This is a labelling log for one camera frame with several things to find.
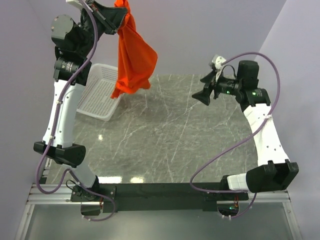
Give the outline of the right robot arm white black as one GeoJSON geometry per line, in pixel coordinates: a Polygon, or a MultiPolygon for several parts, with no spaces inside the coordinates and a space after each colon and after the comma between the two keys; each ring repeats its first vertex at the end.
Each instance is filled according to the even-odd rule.
{"type": "Polygon", "coordinates": [[[247,119],[257,151],[257,167],[246,173],[227,175],[218,189],[206,193],[220,193],[230,200],[237,193],[261,193],[284,191],[299,172],[296,162],[291,162],[280,142],[267,91],[258,87],[259,65],[252,60],[241,60],[233,78],[225,77],[225,59],[219,56],[212,61],[212,71],[201,79],[203,90],[192,97],[205,105],[210,104],[210,95],[217,99],[220,94],[234,96],[247,119]]]}

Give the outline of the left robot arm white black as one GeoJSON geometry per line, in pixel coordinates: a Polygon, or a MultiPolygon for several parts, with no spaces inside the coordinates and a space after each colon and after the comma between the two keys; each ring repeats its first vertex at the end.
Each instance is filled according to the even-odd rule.
{"type": "Polygon", "coordinates": [[[80,21],[76,23],[71,16],[61,14],[51,23],[51,40],[55,45],[54,96],[46,132],[33,149],[41,154],[41,163],[49,158],[64,166],[65,172],[82,188],[82,195],[94,201],[100,195],[100,183],[84,162],[85,146],[74,143],[75,118],[98,41],[104,34],[118,32],[128,10],[107,7],[95,0],[68,3],[80,10],[80,21]]]}

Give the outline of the orange t shirt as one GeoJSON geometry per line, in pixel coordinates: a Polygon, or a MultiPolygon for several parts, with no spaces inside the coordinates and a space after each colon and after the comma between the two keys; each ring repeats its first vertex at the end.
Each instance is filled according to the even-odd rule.
{"type": "Polygon", "coordinates": [[[158,61],[157,52],[137,32],[136,21],[127,0],[116,0],[116,8],[124,7],[127,13],[118,34],[118,71],[112,99],[122,94],[135,94],[151,87],[149,78],[158,61]]]}

